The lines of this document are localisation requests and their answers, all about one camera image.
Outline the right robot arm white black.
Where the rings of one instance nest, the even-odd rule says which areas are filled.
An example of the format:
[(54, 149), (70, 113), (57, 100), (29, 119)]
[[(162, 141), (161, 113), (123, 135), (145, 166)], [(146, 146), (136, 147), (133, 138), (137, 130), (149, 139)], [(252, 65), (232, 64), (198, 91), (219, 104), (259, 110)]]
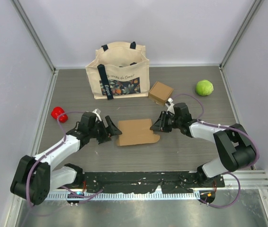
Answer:
[(171, 132), (179, 129), (190, 138), (207, 140), (216, 145), (218, 158), (197, 168), (196, 183), (206, 187), (215, 177), (232, 173), (256, 160), (257, 151), (240, 124), (212, 126), (200, 119), (193, 119), (185, 103), (166, 104), (158, 120), (150, 127), (152, 131)]

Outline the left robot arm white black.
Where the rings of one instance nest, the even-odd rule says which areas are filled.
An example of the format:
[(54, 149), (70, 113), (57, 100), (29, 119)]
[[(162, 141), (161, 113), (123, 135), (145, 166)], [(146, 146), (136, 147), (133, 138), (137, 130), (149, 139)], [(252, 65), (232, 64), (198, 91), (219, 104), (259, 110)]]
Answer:
[(122, 132), (112, 122), (110, 116), (100, 117), (100, 110), (83, 112), (75, 127), (63, 133), (63, 138), (35, 156), (23, 156), (14, 174), (10, 192), (32, 205), (41, 204), (48, 193), (63, 186), (80, 188), (84, 183), (82, 168), (73, 164), (56, 167), (68, 156), (78, 152), (91, 139), (99, 144), (111, 141)]

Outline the spare brown cardboard box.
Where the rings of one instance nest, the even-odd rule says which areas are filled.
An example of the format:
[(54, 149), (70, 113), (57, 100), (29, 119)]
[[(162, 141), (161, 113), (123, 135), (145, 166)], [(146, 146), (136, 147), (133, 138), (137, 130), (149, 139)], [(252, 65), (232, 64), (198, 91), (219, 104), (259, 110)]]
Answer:
[(152, 144), (160, 140), (160, 135), (154, 134), (150, 129), (151, 119), (124, 120), (118, 122), (118, 129), (122, 132), (118, 136), (118, 146), (132, 146)]

